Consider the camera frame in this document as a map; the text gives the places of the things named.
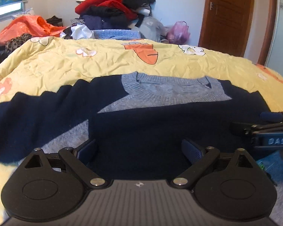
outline window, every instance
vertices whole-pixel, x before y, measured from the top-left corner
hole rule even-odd
[[[11,14],[20,13],[23,11],[23,3],[14,3],[0,7],[0,21],[9,18]]]

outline door handle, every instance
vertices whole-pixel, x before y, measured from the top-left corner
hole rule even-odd
[[[210,2],[210,10],[212,11],[214,9],[214,3]]]

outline white plastic bag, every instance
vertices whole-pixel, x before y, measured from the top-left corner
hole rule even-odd
[[[78,23],[77,25],[72,26],[71,31],[71,36],[74,40],[95,39],[94,32],[89,30],[84,24]]]
[[[167,34],[167,28],[153,17],[145,17],[139,28],[133,27],[133,31],[139,31],[146,39],[160,42],[160,35]]]

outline orange cartoon print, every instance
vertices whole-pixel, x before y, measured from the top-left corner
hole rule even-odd
[[[158,52],[153,49],[153,44],[133,41],[129,43],[123,43],[122,45],[125,47],[126,50],[134,50],[137,56],[145,63],[150,65],[156,64],[158,59]]]
[[[271,71],[269,71],[268,68],[266,68],[264,65],[260,65],[260,64],[256,64],[256,66],[261,69],[264,73],[270,75],[271,77],[273,77],[274,79],[276,79],[278,82],[283,84],[283,80],[280,80],[274,73],[272,73]]]
[[[6,78],[3,83],[0,83],[0,96],[3,94],[7,94],[11,89],[11,79]]]

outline red clothing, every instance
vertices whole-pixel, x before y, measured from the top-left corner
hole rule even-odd
[[[122,0],[86,0],[75,8],[75,12],[81,15],[90,6],[106,6],[110,8],[117,8],[124,12],[127,19],[133,20],[137,18],[136,13],[134,13],[133,11],[131,11],[125,5],[122,4]]]

